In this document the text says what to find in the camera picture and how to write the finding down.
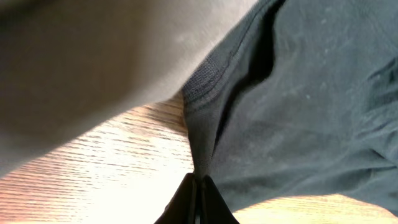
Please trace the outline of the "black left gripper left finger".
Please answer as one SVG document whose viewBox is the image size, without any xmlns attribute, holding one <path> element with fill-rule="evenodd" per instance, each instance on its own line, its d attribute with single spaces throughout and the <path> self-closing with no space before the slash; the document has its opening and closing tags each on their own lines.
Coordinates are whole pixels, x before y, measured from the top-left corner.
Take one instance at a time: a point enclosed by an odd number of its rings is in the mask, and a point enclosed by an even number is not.
<svg viewBox="0 0 398 224">
<path fill-rule="evenodd" d="M 187 173 L 177 191 L 155 224 L 194 224 L 197 184 L 193 173 Z"/>
</svg>

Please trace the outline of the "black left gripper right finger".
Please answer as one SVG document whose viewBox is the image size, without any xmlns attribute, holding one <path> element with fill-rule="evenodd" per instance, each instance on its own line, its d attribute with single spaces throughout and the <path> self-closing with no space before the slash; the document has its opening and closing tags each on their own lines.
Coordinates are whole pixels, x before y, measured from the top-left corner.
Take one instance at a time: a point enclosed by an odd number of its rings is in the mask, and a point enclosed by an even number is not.
<svg viewBox="0 0 398 224">
<path fill-rule="evenodd" d="M 201 224 L 239 224 L 210 176 L 201 183 Z"/>
</svg>

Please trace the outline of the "black t-shirt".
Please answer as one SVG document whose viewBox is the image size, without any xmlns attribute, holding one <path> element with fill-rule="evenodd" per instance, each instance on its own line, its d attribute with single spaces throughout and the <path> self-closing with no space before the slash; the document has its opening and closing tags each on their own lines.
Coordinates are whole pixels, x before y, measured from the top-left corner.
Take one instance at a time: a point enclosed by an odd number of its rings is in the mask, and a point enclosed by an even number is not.
<svg viewBox="0 0 398 224">
<path fill-rule="evenodd" d="M 397 213 L 397 1 L 259 1 L 182 90 L 228 207 L 341 194 Z"/>
</svg>

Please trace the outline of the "folded grey shorts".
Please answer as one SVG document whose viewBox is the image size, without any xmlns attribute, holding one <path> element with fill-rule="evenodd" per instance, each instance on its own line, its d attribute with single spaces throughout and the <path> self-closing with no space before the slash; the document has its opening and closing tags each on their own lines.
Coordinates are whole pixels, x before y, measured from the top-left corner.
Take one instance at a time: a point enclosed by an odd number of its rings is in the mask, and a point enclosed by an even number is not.
<svg viewBox="0 0 398 224">
<path fill-rule="evenodd" d="M 254 0 L 1 2 L 1 174 L 171 98 Z"/>
</svg>

